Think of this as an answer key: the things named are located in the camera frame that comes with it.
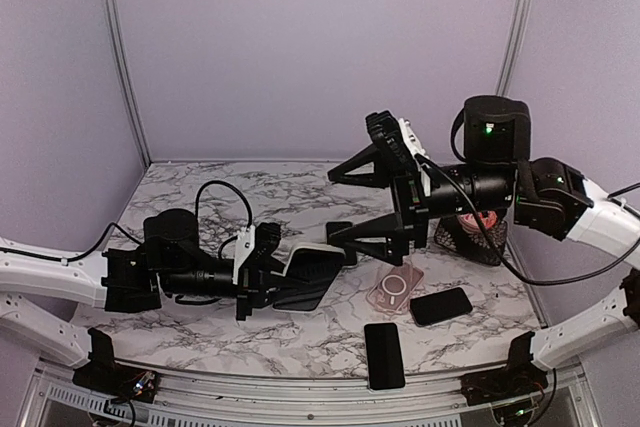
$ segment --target black bracket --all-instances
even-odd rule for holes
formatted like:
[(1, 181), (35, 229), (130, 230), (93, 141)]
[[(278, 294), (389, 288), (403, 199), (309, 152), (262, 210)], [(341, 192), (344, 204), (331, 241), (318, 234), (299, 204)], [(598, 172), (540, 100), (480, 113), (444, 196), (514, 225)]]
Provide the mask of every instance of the black bracket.
[(254, 249), (239, 272), (236, 320), (247, 320), (254, 308), (260, 309), (271, 303), (271, 296), (265, 287), (270, 269), (282, 272), (282, 263), (271, 257), (280, 245), (281, 238), (280, 225), (276, 223), (263, 222), (256, 227)]
[(549, 157), (518, 163), (514, 223), (564, 240), (585, 210), (584, 176)]
[(549, 386), (547, 374), (531, 363), (533, 336), (533, 332), (527, 332), (511, 341), (504, 367), (462, 376), (461, 393), (469, 406), (528, 395)]
[(129, 399), (136, 392), (138, 380), (148, 372), (153, 375), (144, 390), (135, 396), (135, 400), (152, 403), (158, 388), (158, 373), (117, 363), (111, 337), (94, 328), (88, 332), (91, 336), (89, 363), (74, 371), (73, 383), (86, 389)]
[[(402, 265), (415, 248), (426, 247), (428, 219), (419, 213), (424, 205), (421, 171), (404, 143), (398, 121), (388, 112), (366, 118), (371, 145), (329, 171), (331, 182), (364, 187), (391, 188), (395, 212), (357, 225), (332, 222), (327, 242), (345, 249), (347, 265), (355, 265), (355, 252), (391, 265)], [(352, 173), (373, 164), (370, 173)]]
[(640, 327), (640, 271), (631, 269), (631, 273), (622, 281), (621, 289), (624, 289), (627, 306), (622, 311), (627, 317), (631, 317)]
[(162, 306), (158, 276), (147, 268), (144, 247), (109, 249), (102, 255), (108, 259), (107, 276), (101, 279), (107, 288), (105, 311), (134, 314)]

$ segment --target purple wall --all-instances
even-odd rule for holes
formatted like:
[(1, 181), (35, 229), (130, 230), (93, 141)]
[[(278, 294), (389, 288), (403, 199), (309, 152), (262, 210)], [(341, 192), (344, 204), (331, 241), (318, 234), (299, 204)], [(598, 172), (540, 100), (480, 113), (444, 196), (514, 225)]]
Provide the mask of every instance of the purple wall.
[[(142, 175), (101, 2), (0, 0), (3, 237), (87, 248)], [(0, 425), (10, 426), (37, 353), (4, 332), (0, 352)]]
[(383, 109), (411, 118), (439, 157), (464, 99), (495, 90), (514, 1), (118, 7), (156, 160), (343, 158), (366, 142), (364, 116)]
[[(612, 191), (640, 180), (640, 0), (533, 0), (509, 96), (533, 117), (533, 158), (555, 156)], [(640, 205), (640, 195), (628, 198)], [(595, 249), (514, 229), (536, 278), (585, 273), (611, 259)], [(629, 267), (539, 289), (559, 322), (616, 287)], [(637, 427), (640, 335), (582, 356), (604, 426)]]

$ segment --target clear phone case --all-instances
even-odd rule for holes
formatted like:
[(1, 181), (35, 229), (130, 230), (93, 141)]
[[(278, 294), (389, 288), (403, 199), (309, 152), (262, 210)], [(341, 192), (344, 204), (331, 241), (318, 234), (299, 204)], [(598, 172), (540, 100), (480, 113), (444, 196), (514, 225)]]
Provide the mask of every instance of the clear phone case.
[(367, 294), (367, 302), (379, 312), (388, 315), (405, 313), (409, 308), (411, 293), (418, 286), (424, 272), (405, 261), (400, 267), (380, 269), (378, 280)]

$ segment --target white marble table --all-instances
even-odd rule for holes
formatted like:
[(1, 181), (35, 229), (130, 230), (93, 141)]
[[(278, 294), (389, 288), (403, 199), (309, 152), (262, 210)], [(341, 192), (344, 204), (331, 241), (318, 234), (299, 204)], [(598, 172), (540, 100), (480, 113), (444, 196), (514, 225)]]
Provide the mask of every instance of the white marble table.
[[(247, 195), (257, 222), (283, 226), (278, 253), (284, 256), (297, 240), (322, 241), (328, 221), (361, 222), (391, 210), (388, 191), (330, 184), (326, 172), (332, 165), (154, 164), (120, 223), (141, 238), (146, 217), (174, 207), (192, 209), (201, 184), (223, 179)], [(203, 246), (213, 252), (244, 223), (245, 213), (232, 192), (210, 189), (201, 203), (200, 231)], [(131, 247), (116, 235), (110, 246)], [(430, 328), (417, 327), (409, 313), (393, 317), (407, 373), (503, 361), (511, 339), (539, 326), (523, 285), (506, 269), (468, 262), (433, 243), (411, 258), (425, 273), (419, 292), (461, 286), (474, 310)], [(388, 266), (368, 259), (343, 269), (311, 313), (268, 307), (237, 322), (232, 300), (191, 307), (163, 299), (162, 309), (132, 315), (83, 305), (73, 321), (111, 335), (119, 358), (146, 364), (262, 377), (366, 377), (363, 327), (390, 320), (365, 301), (380, 268)]]

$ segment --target black smartphone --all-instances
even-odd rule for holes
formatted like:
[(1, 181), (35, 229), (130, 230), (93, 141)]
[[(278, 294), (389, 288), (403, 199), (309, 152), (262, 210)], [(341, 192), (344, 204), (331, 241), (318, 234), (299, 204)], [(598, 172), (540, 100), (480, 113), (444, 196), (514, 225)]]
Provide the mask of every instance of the black smartphone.
[(404, 365), (396, 324), (365, 325), (364, 342), (367, 347), (369, 388), (387, 390), (404, 387)]
[(473, 307), (464, 290), (461, 287), (456, 287), (411, 299), (409, 310), (411, 310), (416, 324), (424, 327), (468, 314), (473, 310)]

